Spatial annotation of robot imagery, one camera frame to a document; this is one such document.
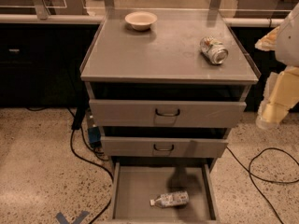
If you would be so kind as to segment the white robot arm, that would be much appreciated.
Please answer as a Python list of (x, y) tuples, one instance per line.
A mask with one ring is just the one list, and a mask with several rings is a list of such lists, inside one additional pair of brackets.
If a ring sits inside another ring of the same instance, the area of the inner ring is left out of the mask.
[(286, 65), (279, 74), (271, 72), (265, 83), (256, 125), (266, 130), (277, 127), (299, 103), (299, 5), (283, 23), (259, 39), (255, 48), (273, 50), (276, 60)]

